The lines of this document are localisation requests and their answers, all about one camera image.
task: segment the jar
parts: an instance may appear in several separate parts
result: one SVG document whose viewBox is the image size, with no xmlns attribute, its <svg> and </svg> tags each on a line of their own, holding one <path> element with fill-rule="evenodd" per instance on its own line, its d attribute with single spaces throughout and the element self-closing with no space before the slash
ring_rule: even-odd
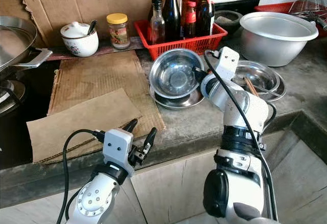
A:
<svg viewBox="0 0 327 224">
<path fill-rule="evenodd" d="M 128 18 L 124 13 L 112 13 L 107 15 L 111 44 L 116 49 L 126 49 L 131 40 L 128 31 Z"/>
</svg>

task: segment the chopsticks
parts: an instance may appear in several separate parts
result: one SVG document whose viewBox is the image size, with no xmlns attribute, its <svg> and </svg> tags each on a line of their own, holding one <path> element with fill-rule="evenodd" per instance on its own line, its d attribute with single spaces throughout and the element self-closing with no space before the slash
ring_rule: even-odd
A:
<svg viewBox="0 0 327 224">
<path fill-rule="evenodd" d="M 251 80 L 248 77 L 244 77 L 244 80 L 246 82 L 246 85 L 249 87 L 251 93 L 257 97 L 259 97 L 258 93 L 255 90 L 255 87 L 253 86 Z"/>
</svg>

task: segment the red tray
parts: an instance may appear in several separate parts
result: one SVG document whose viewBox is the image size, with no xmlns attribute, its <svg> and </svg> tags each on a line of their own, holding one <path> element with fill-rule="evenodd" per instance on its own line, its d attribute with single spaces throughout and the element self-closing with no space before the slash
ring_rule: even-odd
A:
<svg viewBox="0 0 327 224">
<path fill-rule="evenodd" d="M 290 11 L 293 3 L 279 3 L 270 5 L 255 6 L 254 9 L 257 12 L 275 12 L 275 13 L 287 13 Z M 316 25 L 319 35 L 318 37 L 326 37 L 327 31 L 324 31 L 320 25 Z"/>
<path fill-rule="evenodd" d="M 194 37 L 187 40 L 165 42 L 161 44 L 149 45 L 145 36 L 147 35 L 148 21 L 140 20 L 134 22 L 134 26 L 145 48 L 150 52 L 153 60 L 155 60 L 160 54 L 170 49 L 184 48 L 190 49 L 197 54 L 201 55 L 205 50 L 216 50 L 218 44 L 223 36 L 228 34 L 223 28 L 214 23 L 213 34 L 210 36 Z"/>
</svg>

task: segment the yellow jar lid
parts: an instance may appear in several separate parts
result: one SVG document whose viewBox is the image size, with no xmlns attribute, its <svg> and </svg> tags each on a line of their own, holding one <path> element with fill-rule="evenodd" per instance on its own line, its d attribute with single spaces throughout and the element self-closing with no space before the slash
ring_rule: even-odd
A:
<svg viewBox="0 0 327 224">
<path fill-rule="evenodd" d="M 110 24 L 122 24 L 127 22 L 127 15 L 124 13 L 112 13 L 107 15 L 107 22 Z"/>
</svg>

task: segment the ceramic sugar bowl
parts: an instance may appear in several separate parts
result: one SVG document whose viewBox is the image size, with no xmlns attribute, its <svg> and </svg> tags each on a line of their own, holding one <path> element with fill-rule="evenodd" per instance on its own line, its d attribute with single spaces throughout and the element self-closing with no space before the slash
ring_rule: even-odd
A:
<svg viewBox="0 0 327 224">
<path fill-rule="evenodd" d="M 60 35 L 67 49 L 79 57 L 94 54 L 99 46 L 99 39 L 95 29 L 87 35 L 90 25 L 72 22 L 61 28 Z"/>
</svg>

